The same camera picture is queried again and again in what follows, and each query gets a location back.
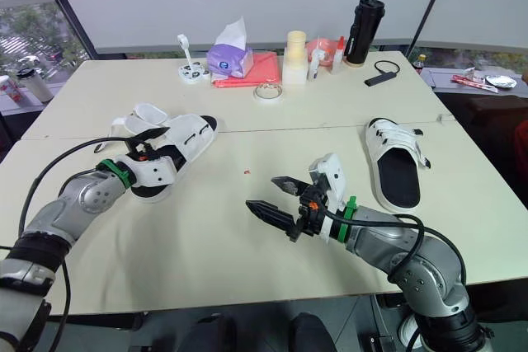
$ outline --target black insole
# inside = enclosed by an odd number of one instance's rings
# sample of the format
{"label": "black insole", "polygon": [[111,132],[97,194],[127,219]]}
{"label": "black insole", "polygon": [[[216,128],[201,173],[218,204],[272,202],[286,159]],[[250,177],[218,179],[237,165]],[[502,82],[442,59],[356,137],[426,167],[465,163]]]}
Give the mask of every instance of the black insole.
{"label": "black insole", "polygon": [[420,202],[416,163],[403,148],[391,148],[378,160],[379,182],[385,198],[401,208],[413,208]]}

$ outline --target small bottle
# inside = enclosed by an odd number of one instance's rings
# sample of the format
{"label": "small bottle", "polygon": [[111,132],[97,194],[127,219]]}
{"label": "small bottle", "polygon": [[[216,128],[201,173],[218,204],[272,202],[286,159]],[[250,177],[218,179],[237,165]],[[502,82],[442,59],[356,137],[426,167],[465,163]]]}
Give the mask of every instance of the small bottle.
{"label": "small bottle", "polygon": [[288,33],[282,64],[283,84],[305,84],[308,76],[308,53],[305,48],[306,34],[303,31]]}
{"label": "small bottle", "polygon": [[426,60],[426,55],[420,54],[418,55],[417,60],[412,63],[412,67],[417,71],[418,74],[422,72],[423,63],[425,62],[425,60]]}
{"label": "small bottle", "polygon": [[332,61],[332,74],[336,74],[341,69],[341,61],[343,60],[343,49],[345,46],[345,37],[341,36],[339,42],[337,43],[336,53],[333,56]]}
{"label": "small bottle", "polygon": [[53,94],[49,90],[48,86],[42,77],[33,69],[33,68],[24,68],[18,71],[16,78],[21,84],[24,84],[33,95],[36,96],[36,99],[42,103],[49,102],[53,99]]}

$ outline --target tissue box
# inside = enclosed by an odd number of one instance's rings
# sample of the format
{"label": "tissue box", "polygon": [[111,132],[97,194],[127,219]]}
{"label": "tissue box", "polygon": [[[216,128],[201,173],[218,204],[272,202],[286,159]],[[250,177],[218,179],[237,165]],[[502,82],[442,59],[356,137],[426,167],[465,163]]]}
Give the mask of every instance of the tissue box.
{"label": "tissue box", "polygon": [[244,78],[253,66],[253,50],[213,45],[207,52],[207,66],[212,73]]}

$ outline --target black cable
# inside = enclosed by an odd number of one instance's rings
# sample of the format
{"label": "black cable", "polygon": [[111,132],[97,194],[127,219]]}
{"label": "black cable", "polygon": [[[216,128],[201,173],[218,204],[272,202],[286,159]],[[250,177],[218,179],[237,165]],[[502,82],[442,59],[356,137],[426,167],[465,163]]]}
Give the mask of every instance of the black cable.
{"label": "black cable", "polygon": [[66,326],[66,321],[68,320],[69,305],[72,302],[72,287],[69,283],[69,275],[68,268],[66,267],[66,260],[63,261],[62,267],[64,274],[64,284],[66,285],[66,302],[64,303],[63,316],[60,318],[59,327],[57,328],[57,332],[55,333],[55,337],[53,339],[53,342],[51,343],[50,348],[48,349],[48,352],[55,352],[57,346],[59,345],[60,338],[63,335],[64,327]]}
{"label": "black cable", "polygon": [[407,348],[405,349],[405,352],[413,352],[413,346],[416,340],[418,339],[418,336],[420,335],[420,329],[416,329],[414,333],[412,334],[411,339],[409,340],[409,343],[407,344]]}
{"label": "black cable", "polygon": [[381,61],[378,61],[378,62],[374,63],[374,67],[375,67],[375,69],[376,69],[378,72],[380,72],[380,73],[387,73],[387,72],[385,72],[384,70],[378,68],[378,63],[382,63],[382,62],[386,62],[386,63],[390,63],[391,65],[394,65],[394,66],[396,67],[396,72],[395,72],[395,73],[396,73],[396,74],[399,73],[399,65],[398,65],[397,63],[393,62],[393,61],[387,61],[387,60],[381,60]]}
{"label": "black cable", "polygon": [[435,230],[433,228],[426,227],[426,232],[429,232],[431,235],[434,235],[435,237],[438,237],[443,242],[445,242],[445,244],[448,247],[450,247],[451,250],[459,258],[459,261],[460,261],[460,279],[461,279],[462,284],[465,286],[465,283],[466,283],[466,280],[467,280],[466,279],[467,278],[467,272],[466,272],[466,269],[465,269],[464,257],[462,257],[462,254],[460,253],[460,251],[458,250],[456,245],[448,237],[446,237],[445,235],[441,234],[440,232],[438,232],[437,230]]}
{"label": "black cable", "polygon": [[26,215],[30,207],[31,199],[33,198],[33,195],[35,194],[37,187],[39,186],[40,182],[42,181],[46,173],[48,173],[51,168],[53,168],[55,165],[57,165],[58,162],[65,159],[70,154],[73,154],[76,151],[82,148],[85,148],[87,146],[91,146],[93,144],[102,143],[102,142],[131,142],[131,143],[143,144],[143,145],[147,144],[144,140],[137,139],[137,138],[121,138],[121,137],[98,138],[98,139],[89,140],[85,143],[81,143],[75,146],[74,148],[70,148],[66,152],[56,157],[52,162],[50,162],[47,165],[46,168],[44,168],[44,170],[35,178],[35,180],[31,184],[30,190],[27,193],[26,201],[24,202],[24,206],[22,207],[20,221],[18,223],[18,236],[21,236],[22,233],[24,232],[24,228],[26,227]]}
{"label": "black cable", "polygon": [[420,220],[416,216],[413,216],[411,214],[395,214],[394,216],[396,216],[397,218],[408,218],[416,222],[418,226],[418,236],[416,238],[416,241],[414,242],[414,245],[412,245],[411,250],[408,252],[408,254],[387,275],[387,280],[391,284],[396,283],[394,281],[394,276],[396,275],[396,273],[398,273],[398,271],[400,271],[405,265],[409,264],[411,260],[414,258],[414,256],[417,254],[417,252],[420,250],[420,248],[422,247],[423,238],[426,235],[422,220]]}
{"label": "black cable", "polygon": [[66,179],[66,181],[63,183],[63,185],[60,186],[59,196],[61,196],[64,193],[64,189],[66,188],[66,185],[68,185],[68,183],[70,181],[72,181],[76,177],[79,177],[79,176],[82,176],[82,175],[87,175],[88,173],[92,173],[92,172],[95,172],[95,171],[96,171],[96,168],[92,168],[92,169],[88,169],[86,171],[77,172],[75,175],[71,175],[68,179]]}
{"label": "black cable", "polygon": [[[350,226],[363,226],[363,227],[400,227],[400,228],[413,228],[417,229],[420,226],[417,224],[409,224],[409,223],[398,223],[398,222],[366,222],[364,220],[348,220],[346,218],[343,218],[342,216],[339,216],[338,214],[333,214],[332,212],[329,212],[325,209],[324,213],[331,218],[332,220],[335,220],[339,223],[348,224]],[[445,244],[451,248],[451,250],[456,254],[456,256],[459,259],[460,262],[460,279],[463,285],[466,284],[466,269],[465,269],[465,263],[464,258],[460,254],[460,251],[457,249],[456,245],[445,235],[438,232],[437,230],[429,227],[424,227],[424,231],[428,232],[435,237],[438,237],[441,239]]]}

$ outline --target white table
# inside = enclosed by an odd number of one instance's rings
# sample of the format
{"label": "white table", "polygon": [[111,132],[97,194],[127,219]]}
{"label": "white table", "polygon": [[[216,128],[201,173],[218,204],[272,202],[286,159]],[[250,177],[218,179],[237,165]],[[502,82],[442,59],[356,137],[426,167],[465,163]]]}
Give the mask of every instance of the white table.
{"label": "white table", "polygon": [[[459,247],[471,284],[527,276],[524,206],[456,121],[412,126],[425,133],[422,151],[432,163],[431,170],[419,171],[422,202],[416,215]],[[362,131],[345,127],[219,134],[169,198],[142,204],[128,192],[86,231],[68,255],[71,313],[396,291],[383,273],[343,245],[326,245],[305,235],[292,243],[244,204],[246,199],[264,199],[296,213],[298,200],[269,180],[293,176],[309,181],[309,164],[335,152],[348,180],[347,193],[357,195],[359,204],[381,209],[370,187]],[[0,166],[0,244],[15,239],[21,205],[35,175],[84,140],[48,138],[15,145]],[[124,150],[120,144],[100,154],[87,148],[65,160],[44,179],[28,221],[55,197],[67,176]],[[60,313],[60,271],[49,300],[53,312]]]}
{"label": "white table", "polygon": [[[375,87],[374,62],[388,59],[401,72]],[[373,116],[399,123],[434,121],[449,111],[399,52],[372,52],[362,68],[326,68],[315,82],[285,87],[280,106],[264,106],[250,87],[186,85],[177,75],[184,59],[86,61],[50,102],[23,139],[106,136],[111,121],[150,101],[171,115],[197,113],[219,119],[223,132],[365,125]],[[382,64],[381,68],[390,65]]]}

